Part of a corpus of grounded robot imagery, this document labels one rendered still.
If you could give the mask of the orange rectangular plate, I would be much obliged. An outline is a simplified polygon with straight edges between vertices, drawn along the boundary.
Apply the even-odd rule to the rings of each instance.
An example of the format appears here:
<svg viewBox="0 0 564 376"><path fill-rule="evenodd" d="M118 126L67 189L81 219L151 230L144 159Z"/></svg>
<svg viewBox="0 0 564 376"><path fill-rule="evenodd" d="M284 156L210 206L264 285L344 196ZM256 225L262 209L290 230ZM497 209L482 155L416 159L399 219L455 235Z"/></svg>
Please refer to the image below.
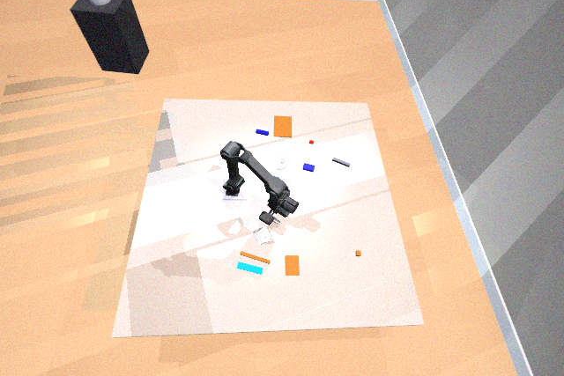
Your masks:
<svg viewBox="0 0 564 376"><path fill-rule="evenodd" d="M299 256L285 255L286 260L286 276L299 276Z"/></svg>

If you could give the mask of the cyan flat bar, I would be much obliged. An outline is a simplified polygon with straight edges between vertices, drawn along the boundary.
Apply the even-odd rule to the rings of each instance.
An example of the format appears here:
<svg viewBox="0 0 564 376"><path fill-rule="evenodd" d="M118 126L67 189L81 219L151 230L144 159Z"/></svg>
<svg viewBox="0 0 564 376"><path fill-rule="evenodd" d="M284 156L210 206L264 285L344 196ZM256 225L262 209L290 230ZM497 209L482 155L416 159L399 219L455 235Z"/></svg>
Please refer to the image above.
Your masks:
<svg viewBox="0 0 564 376"><path fill-rule="evenodd" d="M260 274L260 275L262 275L262 272L263 272L263 268L253 266L253 265L243 263L243 262L238 262L237 269L247 270L249 272L257 273L257 274Z"/></svg>

